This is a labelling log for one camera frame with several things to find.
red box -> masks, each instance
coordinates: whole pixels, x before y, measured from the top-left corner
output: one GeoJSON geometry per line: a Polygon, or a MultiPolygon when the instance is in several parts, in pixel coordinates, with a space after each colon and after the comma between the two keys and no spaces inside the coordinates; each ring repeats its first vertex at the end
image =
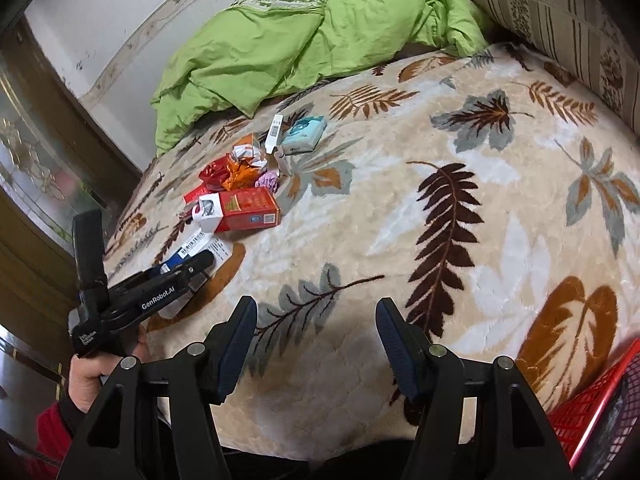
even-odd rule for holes
{"type": "Polygon", "coordinates": [[[216,232],[274,227],[282,220],[276,199],[265,187],[221,191],[219,195],[224,216],[216,232]]]}
{"type": "Polygon", "coordinates": [[[192,202],[196,202],[196,200],[199,199],[199,197],[209,193],[211,193],[211,191],[209,191],[206,184],[200,184],[196,189],[192,189],[182,198],[184,199],[184,203],[186,205],[189,205],[192,202]]]}

blanket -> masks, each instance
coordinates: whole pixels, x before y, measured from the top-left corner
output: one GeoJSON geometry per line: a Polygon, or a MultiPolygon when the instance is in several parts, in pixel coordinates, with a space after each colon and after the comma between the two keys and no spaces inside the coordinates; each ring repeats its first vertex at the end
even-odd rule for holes
{"type": "MultiPolygon", "coordinates": [[[[108,245],[111,283],[193,234],[183,194],[247,133],[305,114],[328,127],[289,157],[282,224],[231,232],[229,261],[183,312],[149,322],[156,358],[202,340],[243,294],[258,329],[213,406],[224,446],[296,460],[413,438],[374,312],[390,296],[460,357],[514,359],[547,410],[640,329],[638,138],[549,58],[494,44],[434,52],[229,111],[148,172],[108,245]]],[[[463,439],[474,427],[465,410],[463,439]]]]}
{"type": "Polygon", "coordinates": [[[238,0],[171,58],[153,96],[164,153],[210,110],[253,117],[269,96],[391,59],[407,43],[469,56],[490,20],[470,0],[238,0]]]}

hand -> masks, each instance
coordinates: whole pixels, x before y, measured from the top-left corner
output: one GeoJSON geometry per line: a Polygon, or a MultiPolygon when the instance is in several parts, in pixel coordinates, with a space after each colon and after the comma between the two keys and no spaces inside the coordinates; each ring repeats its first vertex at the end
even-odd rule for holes
{"type": "MultiPolygon", "coordinates": [[[[138,344],[132,355],[143,363],[151,361],[149,347],[146,344],[146,330],[142,325],[138,327],[138,344]]],[[[121,359],[122,357],[105,352],[97,352],[91,357],[79,358],[74,355],[71,358],[69,397],[81,412],[88,412],[100,393],[100,376],[111,375],[121,359]]]]}

red sleeve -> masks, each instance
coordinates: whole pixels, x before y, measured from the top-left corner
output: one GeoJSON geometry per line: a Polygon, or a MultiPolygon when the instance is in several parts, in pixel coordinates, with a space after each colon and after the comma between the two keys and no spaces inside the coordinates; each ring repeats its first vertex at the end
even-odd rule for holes
{"type": "MultiPolygon", "coordinates": [[[[66,430],[60,408],[57,403],[52,405],[38,416],[38,446],[37,450],[53,460],[62,462],[66,452],[71,446],[71,435],[66,430]]],[[[36,459],[30,459],[27,470],[34,480],[55,480],[58,475],[58,468],[46,465],[36,459]]]]}

patterned pillow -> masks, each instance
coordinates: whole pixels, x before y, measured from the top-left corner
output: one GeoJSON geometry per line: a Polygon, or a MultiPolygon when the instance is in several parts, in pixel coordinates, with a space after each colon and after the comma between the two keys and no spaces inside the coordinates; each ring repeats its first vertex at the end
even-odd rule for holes
{"type": "MultiPolygon", "coordinates": [[[[497,23],[554,58],[640,132],[640,66],[598,0],[473,1],[497,23]]],[[[558,69],[556,79],[566,86],[567,74],[558,69]]]]}

